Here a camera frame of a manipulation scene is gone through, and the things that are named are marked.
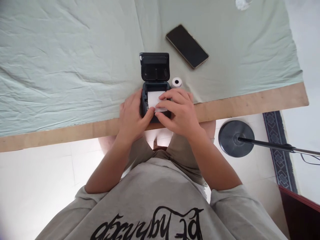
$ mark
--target wrinkled cloth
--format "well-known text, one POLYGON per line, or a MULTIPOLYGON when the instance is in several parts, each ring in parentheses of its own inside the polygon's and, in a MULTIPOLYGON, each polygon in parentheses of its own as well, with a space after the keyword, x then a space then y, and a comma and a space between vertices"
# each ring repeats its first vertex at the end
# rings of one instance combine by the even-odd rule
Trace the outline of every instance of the wrinkled cloth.
POLYGON ((0 137, 97 122, 142 87, 140 52, 168 52, 195 103, 302 82, 282 0, 4 0, 0 137), (209 59, 192 70, 165 39, 182 24, 209 59))

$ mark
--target paper roll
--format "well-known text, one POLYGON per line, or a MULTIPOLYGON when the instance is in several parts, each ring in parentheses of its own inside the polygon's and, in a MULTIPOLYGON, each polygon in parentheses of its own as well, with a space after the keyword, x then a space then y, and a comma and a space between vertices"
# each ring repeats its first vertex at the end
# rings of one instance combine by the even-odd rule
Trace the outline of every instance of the paper roll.
POLYGON ((182 87, 182 80, 179 77, 175 77, 172 79, 171 88, 181 88, 182 87))

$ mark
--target person's left hand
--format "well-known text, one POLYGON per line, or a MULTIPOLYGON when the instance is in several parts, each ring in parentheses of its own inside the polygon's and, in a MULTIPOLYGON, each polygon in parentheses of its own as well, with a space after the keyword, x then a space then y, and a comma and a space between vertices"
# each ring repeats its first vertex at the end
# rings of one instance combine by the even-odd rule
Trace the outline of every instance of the person's left hand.
POLYGON ((142 89, 128 97, 124 103, 120 105, 119 133, 125 142, 132 144, 150 123, 155 108, 148 109, 144 118, 140 116, 140 101, 142 89))

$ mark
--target finger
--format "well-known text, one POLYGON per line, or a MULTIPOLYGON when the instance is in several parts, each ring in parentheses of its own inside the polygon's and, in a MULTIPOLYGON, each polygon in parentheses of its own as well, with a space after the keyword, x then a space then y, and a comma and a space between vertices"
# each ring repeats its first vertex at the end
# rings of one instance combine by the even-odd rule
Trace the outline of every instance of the finger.
POLYGON ((188 96, 188 92, 184 89, 181 88, 171 88, 169 91, 167 92, 178 92, 180 93, 185 99, 189 100, 189 96, 188 96))
POLYGON ((190 101, 193 103, 193 94, 192 94, 192 93, 189 93, 189 92, 187 92, 187 94, 188 94, 188 96, 189 96, 189 98, 190 98, 190 101))
POLYGON ((164 100, 162 102, 159 102, 156 105, 156 108, 166 108, 168 109, 170 112, 175 113, 179 108, 180 108, 180 104, 169 101, 169 100, 164 100))
POLYGON ((144 115, 143 119, 141 119, 141 122, 144 126, 144 129, 146 129, 146 127, 150 123, 150 121, 153 117, 154 111, 155 111, 154 107, 149 108, 148 111, 146 112, 146 115, 144 115))
POLYGON ((170 92, 170 91, 167 91, 167 92, 165 92, 165 93, 163 93, 163 94, 161 94, 160 96, 159 96, 159 99, 160 100, 163 100, 163 99, 165 99, 165 98, 167 98, 167 99, 170 99, 170 98, 172 98, 172 100, 174 101, 174 102, 176 102, 176 103, 179 103, 179 104, 184 104, 184 103, 186 103, 186 99, 180 94, 180 93, 178 93, 178 92, 170 92))
POLYGON ((120 117, 123 115, 124 103, 120 104, 120 117))
POLYGON ((124 108, 124 103, 121 103, 121 104, 120 104, 120 111, 122 111, 123 108, 124 108))
POLYGON ((132 99, 132 104, 134 104, 134 106, 140 105, 141 94, 142 94, 142 88, 140 88, 138 91, 134 93, 134 96, 132 99))
POLYGON ((171 121, 170 118, 166 117, 162 112, 156 112, 156 117, 158 118, 159 122, 166 128, 168 128, 170 131, 173 132, 174 130, 174 123, 171 121))
POLYGON ((128 98, 124 101, 124 107, 130 107, 130 105, 132 104, 132 100, 133 100, 135 94, 136 94, 136 93, 131 94, 130 97, 128 97, 128 98))

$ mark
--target blue patterned rug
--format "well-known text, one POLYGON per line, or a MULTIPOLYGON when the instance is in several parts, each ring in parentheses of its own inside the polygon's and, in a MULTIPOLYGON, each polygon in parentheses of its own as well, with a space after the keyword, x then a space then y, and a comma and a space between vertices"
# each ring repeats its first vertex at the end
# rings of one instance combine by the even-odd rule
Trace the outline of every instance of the blue patterned rug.
MULTIPOLYGON (((286 144, 287 140, 280 112, 264 113, 263 118, 269 142, 286 144)), ((270 150, 278 184, 292 192, 298 193, 289 153, 275 149, 270 150)))

